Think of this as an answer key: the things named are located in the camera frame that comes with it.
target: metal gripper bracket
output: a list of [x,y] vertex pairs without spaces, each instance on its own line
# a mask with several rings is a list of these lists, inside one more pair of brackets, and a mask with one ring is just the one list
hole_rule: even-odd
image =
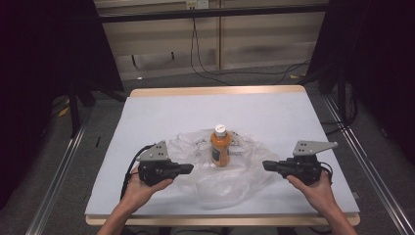
[[165,141],[155,144],[152,148],[141,154],[135,159],[137,162],[158,162],[168,161],[167,145]]
[[293,156],[312,156],[317,153],[338,147],[337,142],[318,142],[299,140],[293,151]]

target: juice bottle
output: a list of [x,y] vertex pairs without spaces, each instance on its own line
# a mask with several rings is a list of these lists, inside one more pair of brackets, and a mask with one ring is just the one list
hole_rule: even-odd
[[227,166],[231,161],[229,157],[231,135],[226,131],[224,125],[219,124],[214,128],[214,132],[210,136],[210,142],[213,163],[220,167]]

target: black cable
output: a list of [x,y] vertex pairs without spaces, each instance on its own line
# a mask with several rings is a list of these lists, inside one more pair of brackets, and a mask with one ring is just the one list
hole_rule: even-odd
[[192,33],[192,48],[190,50],[190,66],[192,67],[192,70],[195,72],[195,74],[197,74],[198,76],[205,78],[205,79],[209,79],[209,80],[214,80],[214,81],[218,81],[220,83],[223,83],[225,85],[229,85],[232,86],[232,84],[226,82],[226,81],[222,81],[213,77],[209,77],[209,76],[203,76],[200,73],[198,73],[195,68],[193,67],[193,41],[195,39],[195,34],[196,34],[196,42],[197,42],[197,46],[198,46],[198,56],[199,56],[199,62],[201,63],[200,60],[200,54],[199,54],[199,40],[198,40],[198,33],[196,31],[196,23],[195,23],[195,19],[193,19],[193,33]]
[[193,19],[192,49],[191,49],[191,54],[190,54],[190,64],[191,64],[192,70],[193,70],[193,71],[194,71],[197,75],[199,75],[199,76],[200,76],[200,77],[202,77],[202,78],[212,79],[212,80],[215,80],[215,81],[219,81],[219,82],[224,83],[224,84],[226,84],[226,85],[232,85],[232,84],[229,84],[229,83],[227,83],[227,82],[225,82],[225,81],[222,81],[222,80],[219,80],[219,79],[215,79],[215,78],[212,78],[212,77],[203,76],[203,75],[199,74],[199,73],[195,70],[195,68],[194,68],[194,66],[193,66],[193,41],[194,41],[194,38],[195,38],[195,37],[196,37],[196,45],[197,45],[197,51],[198,51],[198,60],[199,60],[199,64],[201,65],[201,68],[202,68],[202,70],[203,70],[204,72],[206,72],[206,73],[208,73],[208,74],[211,74],[211,75],[226,75],[226,74],[261,74],[261,75],[279,75],[279,74],[283,74],[283,77],[282,77],[280,80],[278,80],[277,82],[275,82],[275,83],[273,83],[273,84],[272,84],[272,85],[276,85],[276,84],[278,84],[278,83],[280,83],[281,81],[283,81],[283,80],[284,80],[285,76],[287,75],[287,72],[290,72],[290,71],[295,71],[296,69],[298,69],[298,68],[299,68],[299,67],[301,67],[301,66],[309,65],[309,60],[306,60],[306,61],[304,61],[304,62],[302,62],[302,63],[300,63],[300,64],[291,65],[291,66],[289,66],[286,70],[284,70],[284,71],[279,71],[279,72],[261,72],[261,71],[223,71],[223,72],[211,72],[211,71],[208,71],[208,70],[206,70],[206,69],[205,69],[205,67],[204,67],[204,65],[202,64],[202,61],[201,61],[201,54],[200,54],[200,46],[199,46],[198,31],[197,31],[197,29],[196,29],[196,21],[195,21],[195,19]]
[[319,69],[319,70],[317,70],[317,71],[315,71],[313,73],[308,73],[308,75],[304,79],[302,79],[299,82],[297,82],[297,85],[305,86],[309,82],[313,82],[313,81],[316,81],[316,80],[320,79],[320,77],[322,76],[322,74],[324,74],[325,72],[329,71],[332,68],[332,66],[333,66],[333,63],[327,63],[321,69]]
[[351,126],[351,124],[356,119],[357,114],[358,114],[358,105],[357,105],[356,93],[354,92],[354,90],[352,91],[352,95],[351,95],[350,100],[349,100],[349,106],[350,106],[350,109],[348,111],[348,115],[350,117],[348,117],[346,120],[339,120],[339,121],[335,121],[335,120],[320,121],[321,124],[326,124],[326,125],[331,125],[331,124],[341,124],[342,125],[339,128],[336,128],[336,129],[334,129],[332,131],[326,132],[326,135],[331,135],[331,134],[336,133],[336,132],[338,132],[340,130],[345,130],[347,127]]
[[320,163],[320,164],[321,164],[321,168],[324,169],[329,174],[330,183],[333,183],[332,182],[332,178],[333,178],[333,169],[332,169],[332,167],[329,164],[326,164],[326,163]]
[[131,173],[131,169],[132,169],[132,167],[134,166],[135,159],[136,159],[138,156],[140,156],[140,155],[141,155],[144,151],[146,151],[146,150],[148,150],[148,149],[152,148],[153,146],[155,146],[155,145],[147,145],[147,146],[145,146],[145,147],[144,147],[144,148],[142,148],[140,151],[138,151],[138,153],[134,156],[134,159],[132,159],[131,164],[130,164],[130,166],[128,167],[127,173],[125,174],[125,177],[124,177],[124,182],[122,183],[121,196],[120,196],[119,200],[121,200],[121,199],[122,199],[122,197],[124,197],[125,190],[127,189],[127,186],[128,186],[128,181],[129,181],[129,179],[130,179],[131,175],[132,175],[132,174],[135,174],[135,173]]

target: clear plastic bag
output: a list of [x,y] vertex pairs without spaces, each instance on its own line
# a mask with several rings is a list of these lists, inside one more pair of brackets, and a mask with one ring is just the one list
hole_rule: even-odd
[[211,161],[210,135],[213,129],[181,133],[167,143],[170,158],[180,164],[192,164],[192,173],[174,181],[184,192],[198,197],[206,209],[223,209],[241,203],[265,187],[277,174],[265,171],[262,161],[279,161],[277,154],[248,135],[231,134],[231,161],[218,167]]

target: white bottle cap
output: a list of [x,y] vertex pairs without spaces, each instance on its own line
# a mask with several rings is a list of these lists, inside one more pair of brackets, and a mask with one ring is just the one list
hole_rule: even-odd
[[219,124],[214,128],[214,134],[219,137],[223,137],[226,135],[226,127],[225,125]]

